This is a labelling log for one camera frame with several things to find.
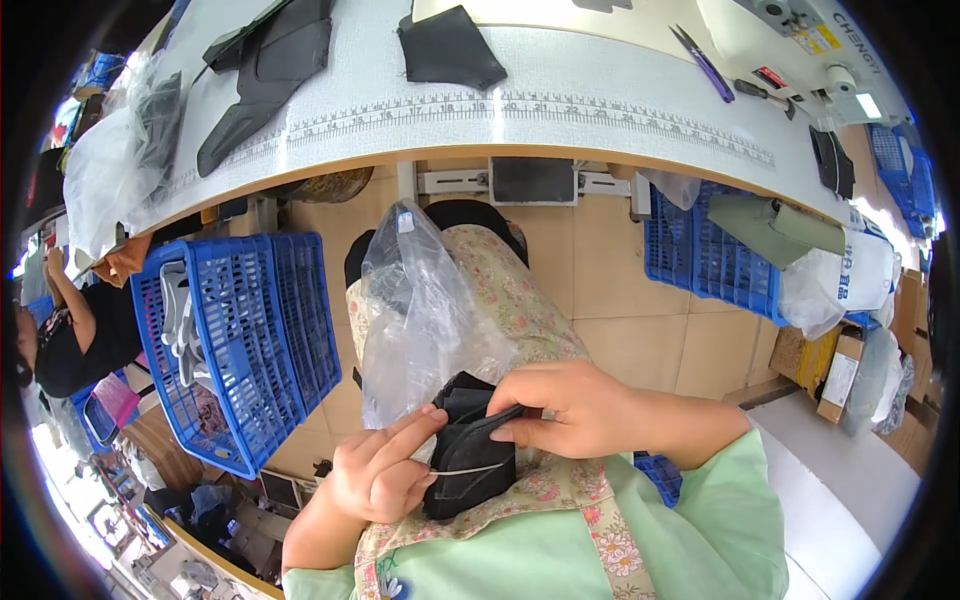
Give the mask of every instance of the white cord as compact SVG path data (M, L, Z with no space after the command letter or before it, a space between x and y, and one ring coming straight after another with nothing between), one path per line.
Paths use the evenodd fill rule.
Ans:
M504 462L504 463L500 463L499 465L490 465L489 467L465 468L463 470L447 470L447 471L432 470L428 474L429 475L464 475L467 473L477 473L482 470L492 470L494 468L501 468L506 464L507 463Z

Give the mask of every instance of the green shirt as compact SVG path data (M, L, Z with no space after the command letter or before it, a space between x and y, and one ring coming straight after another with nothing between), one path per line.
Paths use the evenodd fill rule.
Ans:
M660 600L782 598L783 511L767 485L755 429L702 467L684 471L671 510L621 456L605 459L616 503ZM611 598L579 511L507 516L467 540L398 548L377 563L385 598ZM288 600L356 598L353 567L291 569Z

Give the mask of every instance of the blue barcode sticker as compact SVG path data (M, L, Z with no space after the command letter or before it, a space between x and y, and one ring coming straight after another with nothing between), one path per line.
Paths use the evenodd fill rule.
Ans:
M414 230L414 213L404 210L396 216L396 232L409 233Z

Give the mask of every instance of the screwdriver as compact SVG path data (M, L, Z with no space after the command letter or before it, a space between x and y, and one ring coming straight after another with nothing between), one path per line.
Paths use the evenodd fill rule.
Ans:
M797 108L794 106L793 102L790 100L783 100L777 96L771 96L767 90L763 89L759 85L754 85L746 80L738 79L733 81L733 88L750 96L757 96L757 98L773 100L780 103L785 107L784 111L786 112L786 118L791 121L793 121L793 115L797 113Z

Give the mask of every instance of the hand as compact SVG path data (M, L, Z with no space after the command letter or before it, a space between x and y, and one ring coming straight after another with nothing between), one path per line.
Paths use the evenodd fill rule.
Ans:
M409 515L437 480L411 460L417 448L446 425L446 411L427 404L396 423L353 434L333 453L326 492L344 516L393 523Z
M556 420L509 420L490 438L567 458L599 458L642 449L636 447L644 421L642 394L586 360L527 365L510 372L496 387L487 416L522 404L556 411Z
M49 274L63 273L63 250L56 247L48 248L43 261Z

